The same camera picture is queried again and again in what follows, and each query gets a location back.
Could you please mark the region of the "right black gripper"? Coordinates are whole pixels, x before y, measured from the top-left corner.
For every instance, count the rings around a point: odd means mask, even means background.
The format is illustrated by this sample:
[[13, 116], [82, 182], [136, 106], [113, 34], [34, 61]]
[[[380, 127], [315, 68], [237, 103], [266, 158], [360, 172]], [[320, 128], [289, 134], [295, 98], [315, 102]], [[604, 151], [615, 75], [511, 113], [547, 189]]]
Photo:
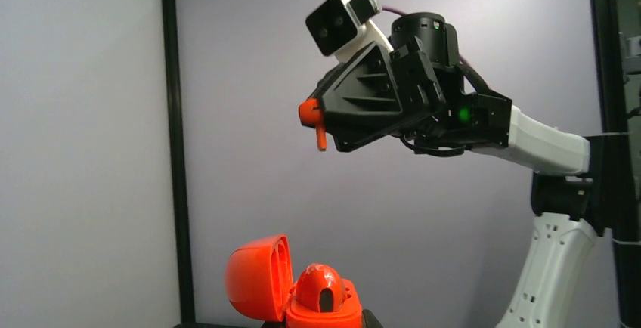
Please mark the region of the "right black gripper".
[[310, 98], [318, 101], [326, 130], [341, 153], [385, 137], [399, 121], [403, 135], [440, 138], [446, 132], [446, 99], [416, 36], [390, 56], [387, 48], [371, 42], [327, 72]]

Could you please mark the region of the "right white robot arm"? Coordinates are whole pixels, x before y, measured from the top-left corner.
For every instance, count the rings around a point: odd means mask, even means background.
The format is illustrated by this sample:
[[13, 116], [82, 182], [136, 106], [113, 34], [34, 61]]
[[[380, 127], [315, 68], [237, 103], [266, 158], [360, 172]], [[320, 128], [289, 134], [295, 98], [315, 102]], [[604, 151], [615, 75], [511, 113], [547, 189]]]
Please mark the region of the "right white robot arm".
[[533, 173], [534, 229], [501, 327], [564, 327], [579, 271], [605, 226], [596, 211], [602, 136], [563, 132], [526, 116], [460, 58], [438, 14], [406, 14], [384, 36], [369, 16], [317, 10], [305, 24], [337, 65], [299, 108], [320, 150], [350, 153], [397, 138], [419, 155], [493, 156]]

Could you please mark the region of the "red round cap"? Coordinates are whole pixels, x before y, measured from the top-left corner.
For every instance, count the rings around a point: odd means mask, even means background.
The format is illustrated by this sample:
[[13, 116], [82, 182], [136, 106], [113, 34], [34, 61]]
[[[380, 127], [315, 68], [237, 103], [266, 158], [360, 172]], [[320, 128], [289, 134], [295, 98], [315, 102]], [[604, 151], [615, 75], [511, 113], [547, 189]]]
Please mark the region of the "red round cap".
[[350, 280], [342, 277], [346, 299], [339, 311], [315, 313], [294, 299], [299, 276], [293, 273], [286, 235], [278, 234], [253, 240], [231, 253], [225, 268], [225, 291], [238, 313], [279, 327], [365, 326], [363, 308]]

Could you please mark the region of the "red earbud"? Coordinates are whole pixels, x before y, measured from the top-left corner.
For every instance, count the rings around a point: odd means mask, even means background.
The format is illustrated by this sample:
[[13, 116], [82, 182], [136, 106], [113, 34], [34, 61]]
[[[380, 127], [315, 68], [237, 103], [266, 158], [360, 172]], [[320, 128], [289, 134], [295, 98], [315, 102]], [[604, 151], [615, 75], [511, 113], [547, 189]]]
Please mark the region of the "red earbud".
[[296, 282], [294, 299], [315, 313], [339, 311], [346, 299], [346, 288], [338, 272], [326, 264], [310, 264]]
[[298, 108], [299, 120], [303, 126], [313, 128], [316, 134], [317, 149], [321, 152], [327, 150], [327, 132], [324, 122], [324, 112], [320, 103], [315, 98], [302, 102]]

